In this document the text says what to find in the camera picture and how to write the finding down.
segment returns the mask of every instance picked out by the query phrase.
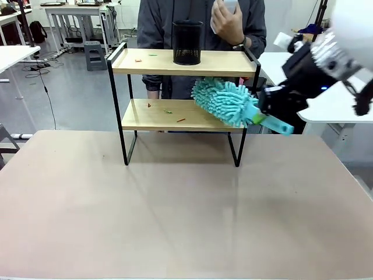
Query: lower shelf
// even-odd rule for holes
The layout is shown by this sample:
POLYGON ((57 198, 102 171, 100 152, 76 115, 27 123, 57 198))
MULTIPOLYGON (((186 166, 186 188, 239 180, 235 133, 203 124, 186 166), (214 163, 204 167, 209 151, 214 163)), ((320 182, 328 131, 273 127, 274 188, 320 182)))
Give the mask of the lower shelf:
POLYGON ((242 131, 242 128, 223 124, 198 107, 194 100, 131 99, 122 119, 122 128, 139 131, 242 131))

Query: wooden shelf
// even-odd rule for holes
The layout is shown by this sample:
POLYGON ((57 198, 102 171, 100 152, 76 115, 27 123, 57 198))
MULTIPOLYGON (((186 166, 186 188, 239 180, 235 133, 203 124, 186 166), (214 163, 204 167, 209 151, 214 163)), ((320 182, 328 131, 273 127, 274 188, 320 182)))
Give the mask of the wooden shelf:
POLYGON ((256 65, 240 51, 202 51, 201 63, 191 66, 177 65, 173 57, 173 50, 128 48, 112 68, 116 74, 220 77, 253 77, 256 70, 256 65))
POLYGON ((198 107, 194 100, 131 99, 122 120, 122 128, 139 131, 242 131, 241 128, 223 124, 198 107))

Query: two-tier shelf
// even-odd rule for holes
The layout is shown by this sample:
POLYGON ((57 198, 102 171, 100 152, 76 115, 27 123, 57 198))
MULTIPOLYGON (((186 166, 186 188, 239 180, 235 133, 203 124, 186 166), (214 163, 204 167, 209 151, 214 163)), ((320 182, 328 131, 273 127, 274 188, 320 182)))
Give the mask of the two-tier shelf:
POLYGON ((131 49, 127 48, 126 43, 122 43, 108 58, 107 64, 125 165, 128 165, 131 159, 137 131, 226 132, 234 163, 237 167, 240 165, 247 128, 234 128, 223 124, 198 107, 194 100, 134 99, 131 75, 234 77, 236 84, 240 77, 249 77, 254 78, 252 94, 255 95, 261 65, 249 49, 244 47, 242 51, 202 51, 200 64, 183 66, 173 63, 173 50, 131 49), (131 101, 123 118, 119 109, 114 74, 127 74, 128 78, 131 101), (128 154, 123 130, 133 130, 135 133, 128 154), (232 132, 242 132, 238 154, 234 149, 232 132))

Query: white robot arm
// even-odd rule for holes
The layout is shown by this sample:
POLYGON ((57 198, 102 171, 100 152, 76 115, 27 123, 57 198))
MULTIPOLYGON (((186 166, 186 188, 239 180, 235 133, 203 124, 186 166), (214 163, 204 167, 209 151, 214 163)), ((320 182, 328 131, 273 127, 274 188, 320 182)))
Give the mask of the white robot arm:
POLYGON ((302 37, 295 36, 288 50, 296 52, 283 66, 287 80, 264 89, 258 104, 261 112, 283 119, 289 112, 307 108, 307 99, 342 81, 355 95, 356 114, 368 114, 373 80, 360 93, 347 80, 361 68, 373 71, 372 14, 372 0, 337 0, 332 27, 314 43, 299 46, 302 37))

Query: desk leg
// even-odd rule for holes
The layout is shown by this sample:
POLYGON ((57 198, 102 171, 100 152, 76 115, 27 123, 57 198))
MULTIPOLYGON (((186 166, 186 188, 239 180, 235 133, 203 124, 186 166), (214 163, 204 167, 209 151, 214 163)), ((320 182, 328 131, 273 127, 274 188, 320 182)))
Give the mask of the desk leg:
POLYGON ((4 37, 4 33, 2 32, 2 26, 0 26, 0 36, 1 36, 2 44, 7 46, 6 41, 5 41, 5 37, 4 37))
POLYGON ((333 146, 333 152, 336 155, 340 155, 341 152, 347 148, 348 144, 351 143, 349 138, 351 139, 353 136, 355 124, 345 124, 342 128, 337 142, 333 146))
POLYGON ((101 30, 103 31, 103 39, 104 39, 104 45, 105 45, 105 52, 106 52, 106 54, 109 54, 109 48, 107 46, 107 41, 106 41, 106 34, 105 34, 103 16, 104 15, 102 13, 100 13, 100 24, 101 24, 101 30))
POLYGON ((21 31, 21 27, 19 26, 18 20, 16 20, 16 27, 17 27, 17 31, 18 31, 18 36, 21 40, 21 44, 25 46, 26 42, 24 41, 23 34, 22 34, 22 31, 21 31))
POLYGON ((58 23, 58 19, 56 15, 52 15, 53 23, 54 23, 54 29, 57 31, 58 40, 61 44, 65 42, 65 38, 62 36, 61 28, 58 23))
POLYGON ((53 28, 52 28, 52 24, 51 24, 51 19, 49 18, 49 14, 48 13, 46 13, 46 14, 47 14, 48 24, 49 24, 49 28, 51 30, 51 35, 52 35, 54 46, 56 47, 57 54, 60 55, 61 53, 59 52, 59 47, 57 46, 56 38, 54 37, 54 32, 53 32, 53 28))
POLYGON ((63 38, 67 38, 67 37, 68 37, 68 30, 66 30, 65 19, 64 19, 64 17, 61 16, 61 15, 58 15, 58 19, 59 19, 59 22, 60 22, 60 24, 61 24, 61 29, 60 29, 61 34, 62 34, 63 38))
POLYGON ((303 130, 303 134, 317 135, 321 137, 321 135, 323 134, 327 126, 328 124, 319 124, 319 123, 315 124, 315 123, 308 122, 303 130))
POLYGON ((78 16, 78 23, 80 27, 80 34, 82 35, 83 44, 87 41, 87 32, 86 32, 86 26, 84 24, 84 17, 78 16))

